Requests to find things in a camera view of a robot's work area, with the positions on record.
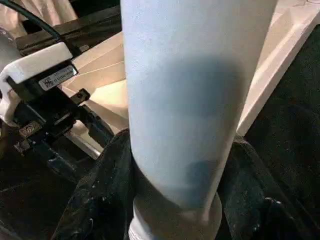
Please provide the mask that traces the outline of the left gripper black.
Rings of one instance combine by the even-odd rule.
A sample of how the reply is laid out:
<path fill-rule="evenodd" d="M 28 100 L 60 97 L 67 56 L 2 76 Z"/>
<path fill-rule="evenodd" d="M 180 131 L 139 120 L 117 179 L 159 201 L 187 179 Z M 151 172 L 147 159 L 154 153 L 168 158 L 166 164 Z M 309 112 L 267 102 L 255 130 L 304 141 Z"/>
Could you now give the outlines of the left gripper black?
<path fill-rule="evenodd" d="M 6 73 L 6 124 L 18 131 L 13 143 L 22 156 L 46 157 L 47 165 L 61 177 L 78 182 L 77 166 L 52 149 L 52 143 L 72 129 L 77 120 L 102 148 L 113 139 L 111 127 L 87 105 L 90 94 L 81 89 L 67 96 L 59 85 L 78 73 L 74 65 L 56 65 L 24 80 Z"/>

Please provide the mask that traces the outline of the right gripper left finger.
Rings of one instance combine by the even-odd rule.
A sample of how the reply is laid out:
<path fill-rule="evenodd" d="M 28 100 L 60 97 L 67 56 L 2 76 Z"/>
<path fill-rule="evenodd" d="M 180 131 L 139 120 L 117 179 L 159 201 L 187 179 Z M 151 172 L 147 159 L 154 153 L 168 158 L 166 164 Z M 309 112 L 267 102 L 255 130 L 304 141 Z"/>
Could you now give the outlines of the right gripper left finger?
<path fill-rule="evenodd" d="M 134 217 L 130 131 L 118 132 L 72 193 L 53 240 L 127 240 Z"/>

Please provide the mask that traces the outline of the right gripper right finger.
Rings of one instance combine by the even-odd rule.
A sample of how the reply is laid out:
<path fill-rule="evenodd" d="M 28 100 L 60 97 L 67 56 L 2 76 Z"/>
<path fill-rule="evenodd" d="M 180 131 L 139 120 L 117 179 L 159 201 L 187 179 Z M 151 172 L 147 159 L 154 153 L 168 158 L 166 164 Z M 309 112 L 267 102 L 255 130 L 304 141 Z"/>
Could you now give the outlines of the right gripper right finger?
<path fill-rule="evenodd" d="M 218 195 L 234 240 L 313 239 L 310 215 L 240 135 L 232 142 Z"/>

